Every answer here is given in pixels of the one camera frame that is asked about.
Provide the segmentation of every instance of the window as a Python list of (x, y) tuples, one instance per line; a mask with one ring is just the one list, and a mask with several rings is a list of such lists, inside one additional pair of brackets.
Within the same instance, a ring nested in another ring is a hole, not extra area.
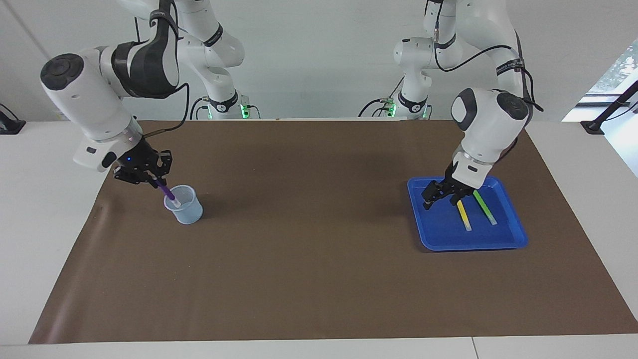
[(613, 102), (638, 80), (638, 40), (605, 72), (582, 102)]

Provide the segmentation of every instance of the plastic cup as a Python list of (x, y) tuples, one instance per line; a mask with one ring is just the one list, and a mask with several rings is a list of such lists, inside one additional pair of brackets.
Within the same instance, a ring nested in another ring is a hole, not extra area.
[(176, 208), (170, 199), (164, 196), (164, 207), (173, 212), (179, 223), (193, 224), (202, 218), (204, 209), (199, 203), (193, 187), (181, 185), (171, 188), (170, 191), (173, 192), (175, 198), (182, 203), (182, 206)]

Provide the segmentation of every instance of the brown tabletop surface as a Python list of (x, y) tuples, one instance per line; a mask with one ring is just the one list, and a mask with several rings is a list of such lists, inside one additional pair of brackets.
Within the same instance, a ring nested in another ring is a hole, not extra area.
[(529, 245), (422, 246), (406, 183), (441, 175), (462, 136), (449, 121), (206, 121), (152, 137), (204, 216), (180, 225), (159, 190), (109, 176), (31, 343), (637, 333), (525, 133), (491, 174)]

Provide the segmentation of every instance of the table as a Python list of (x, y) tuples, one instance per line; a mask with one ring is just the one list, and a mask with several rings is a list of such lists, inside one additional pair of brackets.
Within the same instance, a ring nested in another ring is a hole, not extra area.
[[(600, 258), (638, 317), (638, 178), (578, 123), (534, 122), (528, 133)], [(635, 358), (638, 335), (25, 346), (106, 173), (72, 161), (71, 123), (30, 122), (0, 137), (0, 357)]]

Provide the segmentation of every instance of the blue plastic tray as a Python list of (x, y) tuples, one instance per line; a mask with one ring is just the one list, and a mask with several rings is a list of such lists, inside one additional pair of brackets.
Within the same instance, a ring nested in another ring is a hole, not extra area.
[(423, 189), (431, 181), (442, 179), (442, 177), (421, 177), (408, 181), (412, 209), (417, 220), (421, 242), (426, 248), (443, 252), (515, 249), (527, 246), (527, 234), (499, 179), (488, 177), (483, 187), (478, 190), (487, 207), (492, 211), (496, 225), (490, 224), (474, 196), (463, 199), (463, 205), (472, 226), (471, 232), (465, 230), (459, 210), (450, 204), (448, 197), (434, 203), (429, 211), (423, 207), (424, 200), (421, 196)]

